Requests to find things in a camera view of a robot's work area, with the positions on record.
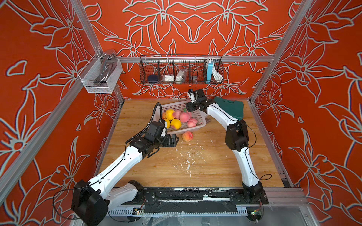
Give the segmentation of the pink peach front with leaf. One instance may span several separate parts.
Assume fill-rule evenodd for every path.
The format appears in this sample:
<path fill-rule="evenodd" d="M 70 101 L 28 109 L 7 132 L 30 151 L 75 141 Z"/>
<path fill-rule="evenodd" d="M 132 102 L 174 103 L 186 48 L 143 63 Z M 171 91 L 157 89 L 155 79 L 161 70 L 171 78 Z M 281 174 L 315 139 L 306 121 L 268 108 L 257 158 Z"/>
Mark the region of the pink peach front with leaf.
<path fill-rule="evenodd" d="M 175 117 L 175 119 L 179 119 L 181 113 L 182 113 L 182 112 L 181 112 L 180 110 L 175 110 L 175 112 L 174 112 L 174 117 Z"/>

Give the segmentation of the orange pink peach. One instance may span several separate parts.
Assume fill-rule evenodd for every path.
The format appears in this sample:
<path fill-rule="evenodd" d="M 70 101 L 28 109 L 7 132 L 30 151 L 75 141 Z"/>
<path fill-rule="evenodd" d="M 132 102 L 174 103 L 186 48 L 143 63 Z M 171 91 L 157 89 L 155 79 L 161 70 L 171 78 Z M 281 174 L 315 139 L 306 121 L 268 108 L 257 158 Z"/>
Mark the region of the orange pink peach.
<path fill-rule="evenodd" d="M 194 138 L 194 136 L 193 136 L 192 132 L 190 132 L 190 131 L 187 131 L 182 134 L 182 139 L 185 142 L 190 142 L 193 138 Z"/>

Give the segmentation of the pink peach with leaf upper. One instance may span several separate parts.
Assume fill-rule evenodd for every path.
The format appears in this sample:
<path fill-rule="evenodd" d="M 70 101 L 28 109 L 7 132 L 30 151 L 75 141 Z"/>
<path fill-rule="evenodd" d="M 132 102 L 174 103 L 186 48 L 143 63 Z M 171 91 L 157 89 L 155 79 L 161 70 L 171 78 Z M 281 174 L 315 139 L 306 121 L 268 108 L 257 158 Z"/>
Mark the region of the pink peach with leaf upper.
<path fill-rule="evenodd" d="M 197 126 L 198 121 L 195 118 L 190 118 L 187 122 L 188 128 L 193 128 Z"/>

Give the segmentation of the pink peach with leaf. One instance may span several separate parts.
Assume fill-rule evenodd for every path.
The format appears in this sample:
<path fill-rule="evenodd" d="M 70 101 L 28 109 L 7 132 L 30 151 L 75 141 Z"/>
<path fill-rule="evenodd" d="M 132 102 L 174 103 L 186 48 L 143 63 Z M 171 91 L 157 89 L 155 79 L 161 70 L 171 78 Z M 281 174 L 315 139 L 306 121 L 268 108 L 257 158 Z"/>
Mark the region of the pink peach with leaf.
<path fill-rule="evenodd" d="M 182 113 L 182 112 L 181 112 L 180 110 L 175 110 L 175 112 L 174 112 L 174 117 L 175 117 L 175 119 L 179 119 L 181 113 Z"/>
<path fill-rule="evenodd" d="M 179 120 L 182 122 L 182 123 L 187 123 L 188 120 L 190 119 L 189 115 L 186 113 L 188 112 L 187 109 L 184 109 L 180 115 L 180 118 Z"/>
<path fill-rule="evenodd" d="M 197 126 L 198 121 L 195 118 L 190 118 L 187 122 L 188 128 L 193 128 Z"/>

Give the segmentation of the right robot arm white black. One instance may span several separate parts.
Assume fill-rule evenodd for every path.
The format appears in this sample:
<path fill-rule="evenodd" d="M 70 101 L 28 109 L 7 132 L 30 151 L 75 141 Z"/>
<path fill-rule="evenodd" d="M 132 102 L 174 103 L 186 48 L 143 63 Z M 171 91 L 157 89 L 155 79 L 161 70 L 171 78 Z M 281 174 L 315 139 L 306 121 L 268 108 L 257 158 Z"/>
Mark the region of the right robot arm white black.
<path fill-rule="evenodd" d="M 262 185 L 262 178 L 255 172 L 249 153 L 248 125 L 242 119 L 237 119 L 227 113 L 214 99 L 208 99 L 202 89 L 187 91 L 189 102 L 186 108 L 189 112 L 200 110 L 213 117 L 226 130 L 225 144 L 233 151 L 242 175 L 244 200 L 267 204 L 267 195 Z"/>

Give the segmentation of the pink peach with leaf lower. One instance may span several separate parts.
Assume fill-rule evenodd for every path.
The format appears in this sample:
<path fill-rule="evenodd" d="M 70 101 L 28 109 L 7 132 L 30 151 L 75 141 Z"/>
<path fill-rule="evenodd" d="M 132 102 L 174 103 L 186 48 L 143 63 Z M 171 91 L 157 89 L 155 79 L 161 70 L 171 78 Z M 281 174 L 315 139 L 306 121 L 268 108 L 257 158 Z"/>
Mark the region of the pink peach with leaf lower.
<path fill-rule="evenodd" d="M 189 115 L 186 113 L 188 112 L 187 109 L 184 109 L 180 115 L 180 118 L 179 120 L 182 122 L 182 123 L 187 123 L 188 120 L 190 119 Z"/>

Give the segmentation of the yellow red peach front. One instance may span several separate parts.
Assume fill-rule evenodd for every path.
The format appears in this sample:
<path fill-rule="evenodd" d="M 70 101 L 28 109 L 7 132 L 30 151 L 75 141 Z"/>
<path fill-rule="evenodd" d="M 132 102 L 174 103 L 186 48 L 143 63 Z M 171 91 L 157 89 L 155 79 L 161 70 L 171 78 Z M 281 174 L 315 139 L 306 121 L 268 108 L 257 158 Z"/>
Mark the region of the yellow red peach front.
<path fill-rule="evenodd" d="M 176 112 L 173 109 L 168 109 L 165 112 L 165 118 L 168 120 L 173 120 L 175 118 Z"/>

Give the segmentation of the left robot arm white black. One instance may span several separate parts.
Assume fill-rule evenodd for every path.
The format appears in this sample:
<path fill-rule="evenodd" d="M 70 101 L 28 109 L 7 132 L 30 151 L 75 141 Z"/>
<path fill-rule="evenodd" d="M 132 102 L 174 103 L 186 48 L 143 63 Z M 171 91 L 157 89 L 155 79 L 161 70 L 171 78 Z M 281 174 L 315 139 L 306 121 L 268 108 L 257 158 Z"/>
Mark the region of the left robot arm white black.
<path fill-rule="evenodd" d="M 88 226 L 97 226 L 112 207 L 132 201 L 142 186 L 128 182 L 114 189 L 114 185 L 136 164 L 156 154 L 161 148 L 176 147 L 179 138 L 168 133 L 168 123 L 160 118 L 150 119 L 147 126 L 125 142 L 124 152 L 101 173 L 89 181 L 80 180 L 71 189 L 71 210 Z"/>

